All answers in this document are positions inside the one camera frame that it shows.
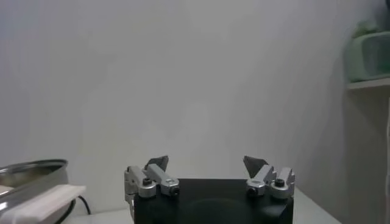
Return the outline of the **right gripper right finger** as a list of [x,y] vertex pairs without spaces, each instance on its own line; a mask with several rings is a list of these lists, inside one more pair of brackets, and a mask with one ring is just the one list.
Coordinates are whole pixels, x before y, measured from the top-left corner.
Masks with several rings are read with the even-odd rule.
[[287,200],[294,196],[295,173],[284,167],[279,174],[264,159],[245,156],[243,163],[248,171],[246,194],[248,197],[260,197],[269,194],[278,200]]

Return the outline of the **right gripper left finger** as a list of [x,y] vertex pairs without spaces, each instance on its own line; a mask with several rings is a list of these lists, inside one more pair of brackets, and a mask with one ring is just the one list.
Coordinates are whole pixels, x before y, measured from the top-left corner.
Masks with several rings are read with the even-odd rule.
[[131,203],[135,196],[141,198],[154,198],[157,188],[160,193],[169,197],[178,197],[180,183],[177,178],[166,173],[168,155],[151,158],[141,169],[138,166],[129,166],[124,171],[125,201]]

